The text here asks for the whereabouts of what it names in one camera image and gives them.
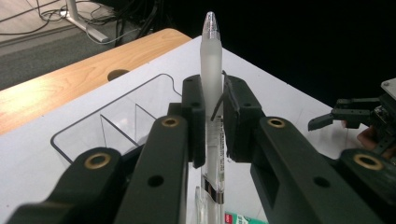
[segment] light wood tabletop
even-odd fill
[[[177,30],[164,29],[0,91],[0,134],[106,84],[114,70],[134,70],[190,40]]]

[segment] gray floor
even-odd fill
[[[6,2],[7,4],[11,4],[13,1],[0,0],[0,5]],[[85,11],[85,15],[90,15],[90,10],[95,10],[95,7],[92,9],[92,6],[97,5],[93,5],[92,3],[89,4],[91,4],[91,7],[82,7],[83,5],[78,5],[79,13],[82,12],[83,14],[83,11]],[[109,13],[109,9],[106,7],[103,7],[102,10],[102,13]],[[23,18],[25,16],[27,15],[22,15],[12,20],[19,20],[20,22],[26,21],[27,19]],[[34,18],[30,18],[30,20],[32,21],[31,26],[37,25]],[[15,35],[15,38],[9,38],[8,36],[3,39],[1,39],[2,36],[0,35],[0,90],[42,76],[71,63],[78,62],[114,48],[114,40],[116,38],[115,22],[110,22],[104,26],[92,26],[110,38],[110,43],[106,45],[91,40],[86,32],[78,29],[69,21],[55,23],[56,24],[52,25],[47,30],[40,30],[39,32],[29,35]],[[5,29],[4,24],[7,25],[7,23],[0,22],[0,33],[7,29]],[[125,33],[127,35],[122,39],[123,43],[135,39],[138,33],[136,28],[135,25],[127,23],[125,28]],[[12,29],[12,32],[15,33],[24,32],[27,26],[19,26],[19,28],[16,26]]]
[[[39,17],[39,12],[42,14],[48,10],[60,9],[63,6],[65,6],[65,0],[0,0],[0,48],[10,43],[30,40],[73,27],[74,25],[68,20],[52,21],[45,25],[46,22]],[[100,6],[99,8],[98,4],[92,2],[77,3],[77,8],[78,14],[86,18],[91,18],[92,16],[101,17],[112,13],[111,8],[105,6]],[[56,14],[51,18],[55,20],[59,16]]]

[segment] green object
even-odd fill
[[[245,217],[235,213],[226,212],[224,223],[226,224],[268,224],[268,222],[260,221],[251,217]]]

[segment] cable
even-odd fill
[[[48,5],[50,5],[50,4],[52,4],[52,3],[55,3],[55,2],[58,2],[58,1],[60,1],[60,0],[55,0],[55,1],[49,2],[49,3],[47,3],[47,4],[42,5],[42,7],[48,6]],[[20,15],[23,15],[23,14],[25,14],[25,13],[31,12],[31,11],[36,10],[36,9],[37,9],[36,7],[35,7],[35,8],[31,8],[31,9],[29,9],[29,10],[20,12],[20,13],[18,13],[18,14],[16,14],[16,15],[10,16],[10,17],[5,18],[5,19],[2,19],[2,20],[0,20],[0,22],[8,21],[8,20],[17,18],[17,17],[19,17]]]
[[[43,21],[61,21],[62,19],[66,18],[66,15],[61,15],[61,10],[60,9],[47,10],[47,11],[44,11],[44,12],[41,13],[40,12],[40,5],[38,4],[38,0],[35,0],[35,1],[37,2],[37,13],[38,13],[38,16],[40,17],[41,20],[43,20]],[[56,15],[56,13],[58,13],[59,18],[56,19],[56,20],[51,20],[50,18],[53,15]]]
[[[148,15],[148,18],[147,18],[145,24],[143,24],[142,30],[137,35],[137,38],[140,38],[148,33],[150,26],[152,26],[152,24],[155,22],[156,16],[158,16],[157,13],[159,10],[159,6],[160,6],[159,1],[155,0],[154,7],[152,8],[150,14]]]
[[[120,35],[119,33],[119,23],[120,23],[121,19],[117,19],[116,21],[116,38]],[[119,44],[119,40],[117,40],[116,42],[114,42],[114,48],[117,47]]]
[[[83,3],[83,2],[89,2],[89,3],[94,3],[91,1],[77,1],[76,3]],[[85,22],[89,23],[89,24],[94,24],[94,25],[105,25],[106,23],[110,22],[110,21],[115,21],[117,18],[114,15],[110,15],[110,16],[103,16],[103,17],[99,17],[99,18],[95,18],[93,16],[93,13],[96,12],[97,10],[99,10],[102,6],[98,3],[94,3],[98,6],[98,8],[96,8],[94,11],[91,12],[91,19],[85,18],[82,15],[78,14],[78,17],[83,19]],[[60,10],[67,10],[67,5],[61,7]]]
[[[41,13],[40,13],[40,5],[39,5],[39,3],[38,3],[38,0],[35,0],[35,1],[37,2],[37,7],[33,7],[33,6],[30,4],[30,2],[26,1],[26,2],[32,7],[32,9],[31,9],[31,10],[28,10],[28,11],[32,11],[32,10],[36,10],[36,9],[38,10],[38,16],[40,17],[41,20],[45,21],[45,23],[44,23],[42,26],[40,26],[40,27],[34,29],[33,31],[21,32],[21,33],[0,33],[0,35],[29,35],[29,34],[32,34],[32,33],[34,33],[34,32],[37,32],[37,31],[43,29],[44,27],[46,27],[46,26],[50,23],[50,21],[52,21],[50,18],[51,18],[53,15],[55,15],[56,13],[60,12],[59,10],[49,10],[49,11],[46,11],[46,12],[44,12],[44,13],[46,13],[45,15],[48,15],[48,18],[47,18],[47,19],[44,19],[44,18],[42,17]],[[60,21],[60,20],[63,19],[63,18],[64,18],[63,16],[60,16],[60,18],[59,18],[58,20],[54,20],[54,21]]]
[[[51,12],[53,12],[53,11],[55,11],[55,10],[48,10],[48,11],[44,11],[43,13],[41,13],[40,8],[41,8],[42,6],[40,6],[40,4],[38,3],[38,0],[35,0],[35,2],[37,3],[37,7],[32,6],[32,4],[30,4],[30,2],[29,2],[28,0],[25,0],[25,1],[27,2],[27,4],[29,4],[29,6],[30,6],[33,10],[36,10],[36,9],[37,9],[38,17],[40,17],[41,20],[43,20],[43,21],[51,21],[50,18],[44,18],[44,15],[48,15],[49,13],[51,13]]]
[[[113,43],[114,41],[117,41],[118,39],[124,37],[125,35],[128,35],[128,34],[130,34],[130,33],[132,33],[132,32],[135,32],[135,31],[140,30],[140,28],[136,28],[136,29],[133,29],[132,31],[129,31],[129,32],[127,32],[127,33],[125,33],[125,34],[123,34],[123,35],[121,35],[121,36],[119,36],[119,37],[113,39],[113,40],[107,41],[107,42],[105,42],[105,43],[101,43],[101,42],[96,41],[95,39],[93,39],[93,38],[90,36],[90,34],[88,33],[88,27],[89,27],[89,25],[87,24],[87,26],[85,27],[85,33],[87,34],[87,37],[88,37],[92,42],[94,42],[94,43],[96,43],[96,44],[100,44],[100,45],[106,45],[106,44]]]

